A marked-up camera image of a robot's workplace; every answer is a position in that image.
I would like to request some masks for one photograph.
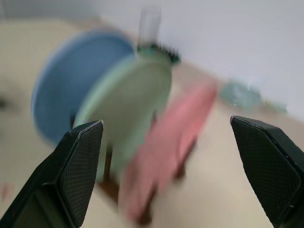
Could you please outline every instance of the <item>green plate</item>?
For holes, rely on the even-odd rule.
[[[75,126],[103,120],[97,180],[102,181],[107,144],[113,146],[111,175],[119,175],[144,143],[153,114],[165,108],[171,89],[169,61],[129,57],[98,81],[82,104]]]

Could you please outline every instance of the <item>wooden rack leg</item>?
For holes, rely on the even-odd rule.
[[[71,127],[71,129],[74,126],[75,119],[76,119],[76,115],[75,114],[71,115],[71,118],[70,118],[70,127]]]
[[[99,183],[99,187],[108,197],[110,197],[116,204],[118,204],[119,185],[114,181],[111,181],[110,178],[112,153],[112,146],[107,146],[104,164],[104,179],[103,182]]]
[[[112,146],[108,146],[106,149],[105,164],[104,164],[104,179],[103,182],[99,183],[99,187],[108,197],[110,197],[116,204],[118,204],[119,185],[114,181],[112,181],[110,178],[112,153],[113,153]],[[145,211],[137,221],[138,225],[140,226],[146,226],[152,222],[150,207],[153,198],[155,196],[155,193],[156,191],[153,192]]]
[[[177,171],[175,175],[175,180],[179,181],[182,180],[186,176],[186,169],[185,165],[183,164]]]
[[[155,195],[156,195],[156,191],[154,191],[153,194],[151,195],[151,197],[147,203],[145,211],[137,220],[138,225],[147,226],[152,222],[151,205],[152,205]]]

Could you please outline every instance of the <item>blue plate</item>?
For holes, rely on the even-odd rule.
[[[32,93],[31,113],[38,131],[57,145],[93,84],[131,55],[131,42],[113,31],[85,31],[63,45],[46,64]]]

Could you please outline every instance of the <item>beige table surface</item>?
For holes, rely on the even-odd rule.
[[[35,132],[30,95],[49,53],[81,28],[61,20],[0,24],[0,93],[14,104],[0,113],[0,184],[14,183],[14,197],[52,151]],[[193,81],[209,78],[189,64],[173,71],[171,99]],[[172,185],[153,206],[154,228],[271,228],[245,176],[229,125],[239,111],[217,102],[187,166],[182,185]],[[250,114],[281,127],[302,149],[304,127],[287,117]],[[7,209],[12,199],[4,206]],[[97,189],[84,228],[132,227]]]

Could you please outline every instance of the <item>red object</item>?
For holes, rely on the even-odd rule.
[[[10,185],[8,183],[5,183],[2,188],[1,198],[6,199],[9,196],[10,192]]]
[[[174,102],[152,123],[144,145],[128,164],[119,190],[119,205],[137,221],[155,191],[163,191],[184,165],[210,113],[216,86],[199,85]]]

